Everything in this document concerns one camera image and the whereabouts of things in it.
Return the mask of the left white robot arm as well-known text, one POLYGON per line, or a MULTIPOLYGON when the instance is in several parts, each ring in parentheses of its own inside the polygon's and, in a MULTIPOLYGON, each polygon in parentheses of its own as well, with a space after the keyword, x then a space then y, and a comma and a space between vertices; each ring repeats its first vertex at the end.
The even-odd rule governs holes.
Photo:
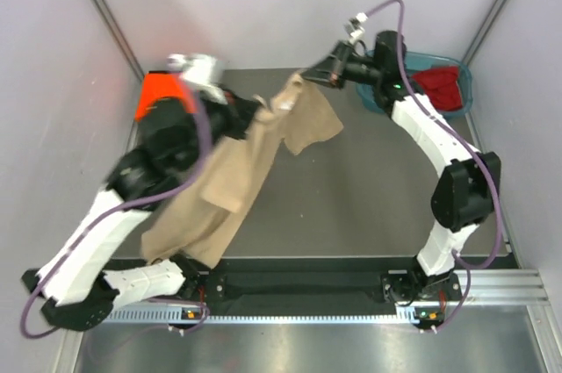
POLYGON ((53 331, 84 332, 121 307, 197 294, 198 270, 179 253, 132 269, 111 270, 107 264, 137 226, 191 188, 218 140, 244 138, 261 105, 231 90, 223 96, 225 103, 216 103, 173 77, 142 88, 139 143, 104 179, 59 254, 21 277, 29 299, 42 298, 40 313, 53 331))

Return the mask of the beige t shirt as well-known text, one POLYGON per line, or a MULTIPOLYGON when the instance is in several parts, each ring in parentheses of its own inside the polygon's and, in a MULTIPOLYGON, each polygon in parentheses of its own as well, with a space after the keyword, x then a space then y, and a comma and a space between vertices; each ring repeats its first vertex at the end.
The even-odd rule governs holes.
POLYGON ((343 129, 318 86, 299 72, 259 108, 244 140, 224 137, 202 174, 155 215, 140 237, 148 263, 183 252, 209 268, 225 254, 269 174, 279 146, 294 155, 343 129))

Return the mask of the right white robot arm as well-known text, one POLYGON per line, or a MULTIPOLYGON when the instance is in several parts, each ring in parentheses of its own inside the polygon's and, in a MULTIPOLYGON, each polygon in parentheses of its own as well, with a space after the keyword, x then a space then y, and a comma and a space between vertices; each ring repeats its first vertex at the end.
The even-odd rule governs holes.
POLYGON ((401 34, 380 32, 370 55, 360 55, 340 40, 302 77, 342 89, 346 82, 366 84, 376 105, 413 139, 438 176, 430 207, 434 225, 409 273, 413 298, 432 298, 441 290, 466 241, 494 212, 499 198, 501 160, 466 144, 433 107, 405 70, 401 34))

